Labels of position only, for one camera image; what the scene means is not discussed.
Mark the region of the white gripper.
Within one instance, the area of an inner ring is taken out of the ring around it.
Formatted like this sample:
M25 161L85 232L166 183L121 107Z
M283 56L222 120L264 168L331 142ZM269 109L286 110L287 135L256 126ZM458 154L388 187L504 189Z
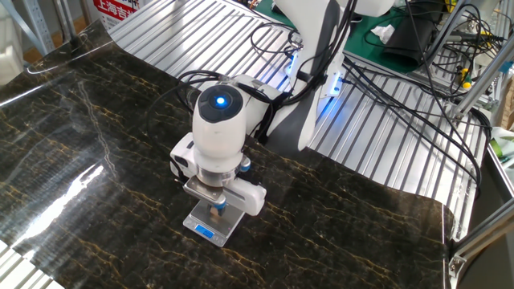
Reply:
M200 168L194 159L193 133L187 133L170 152L170 168L178 177L186 178L184 190L208 204L213 215L213 206L219 208L218 215L225 213L224 206L233 206L251 216L259 214L263 208L267 191L261 185L253 185L237 176L240 165L228 173L212 173Z

